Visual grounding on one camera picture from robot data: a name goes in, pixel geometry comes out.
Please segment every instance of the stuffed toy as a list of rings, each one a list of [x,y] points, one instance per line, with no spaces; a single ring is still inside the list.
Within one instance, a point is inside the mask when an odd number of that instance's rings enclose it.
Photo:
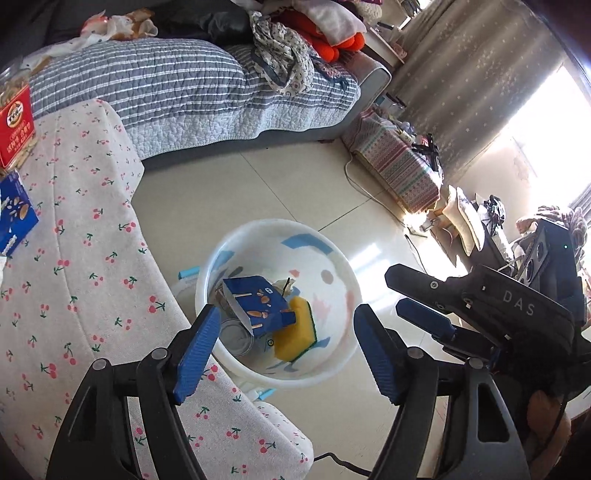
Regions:
[[[330,46],[324,34],[318,30],[312,20],[303,13],[296,10],[285,10],[278,17],[277,21],[283,23],[286,27],[294,29],[308,43],[314,47],[320,57],[331,63],[339,59],[339,49],[358,51],[365,45],[363,34],[357,32],[353,37],[348,38],[342,43]]]

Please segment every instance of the curtain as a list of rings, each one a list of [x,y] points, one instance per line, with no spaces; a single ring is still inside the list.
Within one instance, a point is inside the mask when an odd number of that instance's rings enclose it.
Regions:
[[[591,184],[584,189],[583,193],[574,199],[569,205],[573,210],[579,207],[587,225],[591,227]]]
[[[565,55],[518,0],[434,0],[402,46],[406,64],[388,91],[408,105],[400,120],[433,133],[446,183],[461,178]]]

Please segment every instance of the blue gripper pad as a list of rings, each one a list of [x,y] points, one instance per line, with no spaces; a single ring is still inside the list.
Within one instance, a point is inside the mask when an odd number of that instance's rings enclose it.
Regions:
[[[412,299],[399,300],[396,313],[437,339],[451,341],[456,334],[449,318]]]
[[[353,327],[379,392],[393,404],[400,405],[410,383],[404,361],[404,342],[393,330],[386,331],[367,304],[355,309]]]
[[[190,332],[195,327],[197,332],[177,366],[177,381],[173,389],[173,397],[177,405],[182,404],[187,397],[195,393],[220,333],[221,316],[219,310],[211,306],[209,310],[205,310],[206,308],[207,306],[195,321],[195,324],[199,322],[204,314],[201,325],[193,324],[190,330],[184,330]]]

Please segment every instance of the tiled floor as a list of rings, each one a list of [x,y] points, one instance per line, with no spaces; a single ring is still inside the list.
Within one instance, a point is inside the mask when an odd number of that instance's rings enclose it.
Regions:
[[[156,262],[169,284],[179,270],[204,262],[222,236],[250,220],[295,219],[321,231],[351,262],[363,299],[386,327],[407,345],[420,345],[436,358],[450,358],[422,330],[401,320],[385,270],[420,265],[402,226],[381,205],[357,192],[345,178],[349,154],[340,141],[308,143],[235,153],[147,173],[133,206]],[[397,207],[360,165],[350,175],[391,209]],[[445,279],[455,270],[431,238],[412,236],[429,274]],[[194,315],[191,299],[181,303]],[[381,396],[365,358],[358,352],[332,379],[297,391],[279,391],[270,401],[314,443],[315,454],[332,451],[371,469],[390,430],[395,407]],[[443,431],[444,401],[437,405],[421,475],[429,472]],[[310,479],[357,479],[326,459]]]

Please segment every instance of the white plastic bucket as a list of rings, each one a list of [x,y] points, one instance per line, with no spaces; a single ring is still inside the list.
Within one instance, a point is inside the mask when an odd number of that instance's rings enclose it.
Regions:
[[[271,283],[295,278],[296,294],[312,309],[317,348],[285,363],[274,358],[272,348],[261,347],[265,339],[258,339],[258,347],[239,360],[218,339],[213,348],[217,360],[239,380],[268,388],[309,387],[340,371],[358,346],[353,312],[361,303],[359,284],[342,252],[302,223],[269,219],[242,225],[226,235],[202,265],[196,311],[211,301],[224,278],[249,275]]]

